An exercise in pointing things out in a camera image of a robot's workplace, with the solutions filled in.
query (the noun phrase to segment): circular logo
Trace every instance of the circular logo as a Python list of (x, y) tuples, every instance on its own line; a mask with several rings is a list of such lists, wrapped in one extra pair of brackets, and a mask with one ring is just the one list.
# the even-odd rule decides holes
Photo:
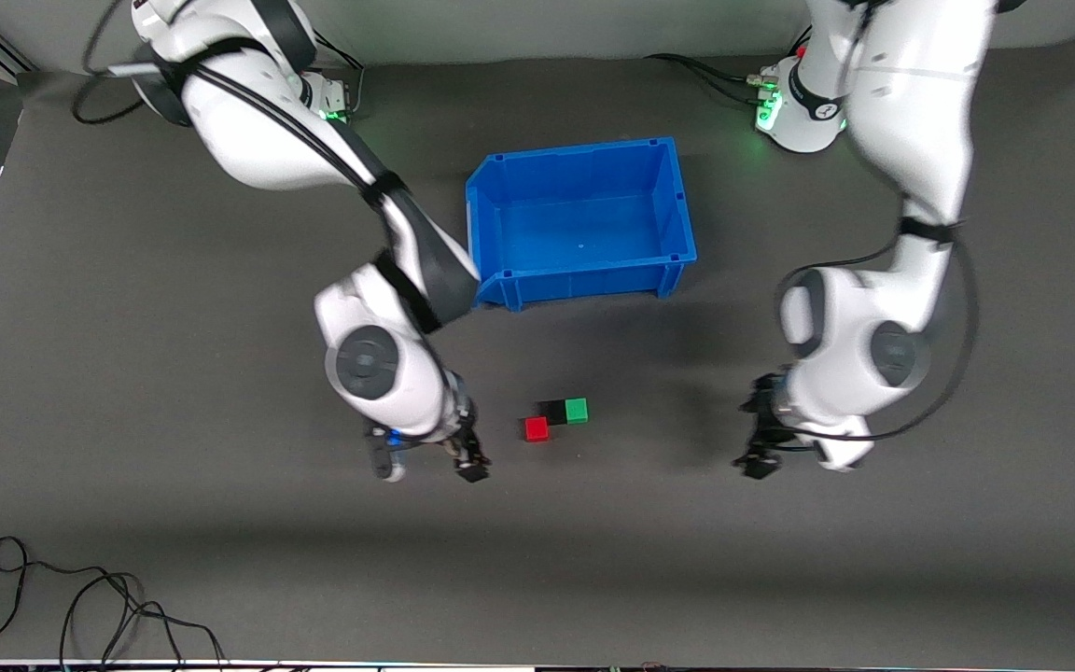
[(816, 108), (816, 116), (820, 119), (831, 119), (840, 112), (840, 105), (835, 102), (825, 102), (823, 105)]

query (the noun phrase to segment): table surface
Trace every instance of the table surface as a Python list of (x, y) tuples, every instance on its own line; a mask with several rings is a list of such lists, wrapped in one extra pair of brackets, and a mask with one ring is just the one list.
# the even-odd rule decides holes
[[(244, 187), (146, 112), (78, 127), (77, 84), (25, 82), (0, 180), (0, 534), (35, 556), (133, 571), (234, 658), (1075, 669), (1075, 42), (988, 57), (965, 205), (985, 317), (956, 399), (851, 475), (789, 456), (764, 482), (729, 462), (749, 383), (789, 360), (775, 282), (895, 221), (847, 139), (785, 153), (653, 60), (374, 68), (356, 131), (460, 241), (486, 154), (670, 135), (699, 246), (669, 301), (444, 329), (491, 480), (431, 449), (385, 485), (312, 312), (383, 244), (372, 212)], [(534, 401), (575, 396), (588, 425), (517, 438)], [(30, 582), (0, 658), (55, 655), (82, 583)], [(95, 655), (116, 607), (86, 609), (74, 652)], [(128, 655), (167, 650), (147, 626)]]

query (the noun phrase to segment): green cube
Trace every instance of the green cube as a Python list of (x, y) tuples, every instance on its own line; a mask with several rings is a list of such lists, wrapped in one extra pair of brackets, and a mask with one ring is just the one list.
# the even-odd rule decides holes
[(567, 423), (570, 425), (582, 425), (588, 420), (588, 400), (579, 397), (576, 400), (567, 400)]

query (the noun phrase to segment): blue container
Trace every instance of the blue container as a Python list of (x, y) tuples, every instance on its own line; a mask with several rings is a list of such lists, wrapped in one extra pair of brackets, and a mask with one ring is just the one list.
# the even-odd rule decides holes
[(696, 260), (670, 138), (494, 154), (467, 181), (477, 304), (674, 292)]

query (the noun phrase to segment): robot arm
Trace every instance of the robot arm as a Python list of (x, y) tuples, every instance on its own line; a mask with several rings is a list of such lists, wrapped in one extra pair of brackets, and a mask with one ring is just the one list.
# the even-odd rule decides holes
[(755, 384), (746, 410), (758, 429), (737, 460), (749, 475), (776, 469), (769, 448), (791, 442), (817, 451), (825, 468), (857, 467), (874, 446), (865, 416), (924, 377), (922, 332), (956, 244), (973, 162), (970, 99), (994, 3), (872, 0), (865, 9), (872, 20), (854, 41), (845, 103), (858, 148), (903, 195), (893, 263), (886, 272), (816, 267), (790, 281), (779, 308), (798, 361)]
[(388, 247), (315, 298), (326, 377), (367, 419), (376, 475), (402, 476), (401, 451), (442, 443), (456, 471), (487, 476), (474, 405), (426, 334), (471, 310), (478, 276), (465, 251), (430, 220), (396, 173), (346, 124), (311, 110), (315, 55), (293, 0), (149, 0), (132, 5), (161, 66), (137, 77), (161, 116), (192, 126), (227, 173), (256, 188), (350, 184), (384, 224)]

